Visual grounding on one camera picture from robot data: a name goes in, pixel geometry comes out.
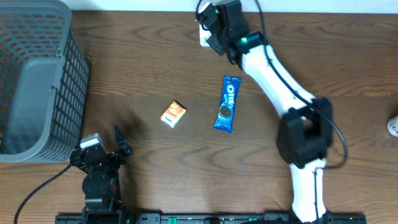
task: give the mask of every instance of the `wood grain surface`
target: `wood grain surface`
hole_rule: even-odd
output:
[[[246,14],[259,28],[258,14]],[[324,176],[332,212],[363,212],[368,223],[397,223],[398,16],[265,14],[276,54],[300,84],[327,96],[349,144],[349,161]],[[83,135],[116,150],[113,124],[134,148],[123,166],[124,203],[164,213],[287,210],[288,165],[275,136],[279,119],[258,85],[213,50],[200,47],[192,13],[73,13],[73,31],[92,64]],[[224,75],[241,76],[233,134],[213,129]],[[173,100],[187,108],[171,129],[160,115]],[[341,159],[340,142],[329,150]],[[0,223],[65,164],[0,164]],[[76,168],[36,193],[20,223],[53,223],[84,207]]]

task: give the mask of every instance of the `oreo package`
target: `oreo package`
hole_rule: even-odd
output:
[[[238,96],[241,82],[242,79],[239,77],[224,76],[223,92],[214,128],[232,134],[236,97]]]

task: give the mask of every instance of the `wire mesh basket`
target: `wire mesh basket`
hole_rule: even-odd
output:
[[[78,144],[88,64],[58,0],[0,1],[0,162],[62,162]]]

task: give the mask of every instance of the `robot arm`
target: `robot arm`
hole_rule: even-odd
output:
[[[200,8],[197,19],[201,44],[208,44],[220,56],[227,53],[232,64],[238,64],[259,84],[281,118],[277,146],[292,171],[292,210],[295,215],[301,222],[313,222],[322,217],[326,209],[322,200],[323,171],[320,168],[325,167],[326,149],[331,145],[331,126],[294,96],[269,63],[301,97],[328,114],[329,118],[330,102],[327,99],[316,100],[304,90],[279,62],[271,45],[262,41],[262,34],[249,31],[239,1],[221,1],[215,6],[206,3]],[[305,119],[312,120],[313,124],[305,126]]]

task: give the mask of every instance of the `oreo logo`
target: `oreo logo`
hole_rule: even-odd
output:
[[[234,105],[234,95],[235,95],[235,88],[233,85],[229,84],[226,86],[226,91],[228,92],[227,99],[228,99],[228,107],[232,109]]]

